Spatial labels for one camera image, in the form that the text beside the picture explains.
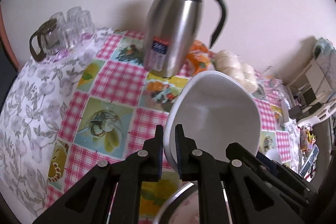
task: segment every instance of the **snack package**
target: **snack package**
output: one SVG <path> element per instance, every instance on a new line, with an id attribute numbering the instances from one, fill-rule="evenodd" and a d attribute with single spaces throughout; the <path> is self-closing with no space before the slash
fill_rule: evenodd
<path id="1" fill-rule="evenodd" d="M 206 45 L 199 40 L 195 40 L 187 54 L 187 62 L 191 75 L 194 76 L 205 70 L 214 70 L 215 67 L 210 60 L 211 55 L 212 52 L 209 51 Z"/>
<path id="2" fill-rule="evenodd" d="M 316 142 L 316 136 L 313 135 L 310 131 L 312 128 L 308 126 L 304 126 L 300 132 L 300 146 L 301 151 L 310 153 L 312 150 L 314 143 Z"/>

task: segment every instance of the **tablecloth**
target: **tablecloth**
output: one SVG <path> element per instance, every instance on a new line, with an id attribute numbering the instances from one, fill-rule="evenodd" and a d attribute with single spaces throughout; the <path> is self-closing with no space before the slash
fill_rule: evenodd
<path id="1" fill-rule="evenodd" d="M 174 100 L 190 79 L 187 65 L 170 79 L 156 77 L 142 66 L 143 33 L 112 34 L 85 69 L 58 132 L 50 163 L 47 201 L 52 205 L 99 160 L 124 160 L 152 138 L 157 124 L 165 125 Z M 255 99 L 262 120 L 259 150 L 276 148 L 290 166 L 289 133 L 282 127 L 277 92 Z M 153 214 L 180 185 L 163 156 L 163 179 L 143 183 L 139 223 Z M 157 185 L 165 191 L 157 190 Z"/>
<path id="2" fill-rule="evenodd" d="M 65 110 L 84 70 L 112 33 L 98 28 L 94 35 L 85 34 L 61 59 L 36 62 L 31 57 L 3 102 L 0 179 L 34 216 L 45 207 L 50 159 Z"/>

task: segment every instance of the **orange bag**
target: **orange bag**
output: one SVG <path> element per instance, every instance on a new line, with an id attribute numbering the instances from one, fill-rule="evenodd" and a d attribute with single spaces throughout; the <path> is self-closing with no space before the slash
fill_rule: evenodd
<path id="1" fill-rule="evenodd" d="M 151 92 L 163 90 L 163 83 L 160 81 L 149 81 L 146 89 Z"/>
<path id="2" fill-rule="evenodd" d="M 195 40 L 187 54 L 187 62 L 192 75 L 196 75 L 201 71 L 214 70 L 215 67 L 211 63 L 209 54 L 211 52 L 201 41 Z"/>

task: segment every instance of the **white ceramic bowl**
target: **white ceramic bowl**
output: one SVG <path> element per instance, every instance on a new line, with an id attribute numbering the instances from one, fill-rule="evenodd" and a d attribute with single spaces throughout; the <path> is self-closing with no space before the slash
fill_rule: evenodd
<path id="1" fill-rule="evenodd" d="M 225 149 L 238 142 L 253 155 L 258 152 L 261 120 L 253 97 L 236 81 L 219 71 L 203 71 L 183 88 L 170 110 L 163 148 L 177 172 L 175 126 L 215 159 L 229 162 Z"/>
<path id="2" fill-rule="evenodd" d="M 281 155 L 280 155 L 280 153 L 279 153 L 276 149 L 274 149 L 274 148 L 272 148 L 272 149 L 270 149 L 270 150 L 267 150 L 267 152 L 265 153 L 265 156 L 266 156 L 267 158 L 269 158 L 270 160 L 275 160 L 276 162 L 282 164 L 282 162 L 281 162 Z"/>

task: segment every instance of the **glass cup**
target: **glass cup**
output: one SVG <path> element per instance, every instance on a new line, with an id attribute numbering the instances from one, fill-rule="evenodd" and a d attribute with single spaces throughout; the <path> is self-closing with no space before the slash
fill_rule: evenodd
<path id="1" fill-rule="evenodd" d="M 32 45 L 34 37 L 37 37 L 37 42 L 40 49 L 38 54 Z M 38 62 L 42 61 L 46 56 L 56 54 L 62 49 L 62 47 L 62 42 L 58 36 L 57 20 L 54 18 L 49 19 L 43 23 L 29 39 L 31 56 L 33 56 L 33 58 Z"/>
<path id="2" fill-rule="evenodd" d="M 269 66 L 257 79 L 258 90 L 253 96 L 259 99 L 265 98 L 273 91 L 278 90 L 282 84 L 282 78 L 272 66 Z"/>
<path id="3" fill-rule="evenodd" d="M 64 47 L 67 49 L 73 49 L 80 44 L 80 36 L 75 22 L 68 22 L 59 29 L 59 36 Z"/>
<path id="4" fill-rule="evenodd" d="M 62 27 L 66 23 L 63 12 L 57 12 L 57 13 L 53 14 L 50 17 L 50 19 L 53 19 L 53 18 L 57 20 L 57 27 L 58 28 Z"/>
<path id="5" fill-rule="evenodd" d="M 68 22 L 74 22 L 77 18 L 76 14 L 80 11 L 82 11 L 82 7 L 80 7 L 80 6 L 70 8 L 67 11 L 67 21 Z"/>
<path id="6" fill-rule="evenodd" d="M 90 11 L 83 10 L 81 12 L 78 12 L 76 16 L 77 16 L 76 18 L 77 29 L 80 34 L 95 33 L 95 25 L 92 22 Z"/>

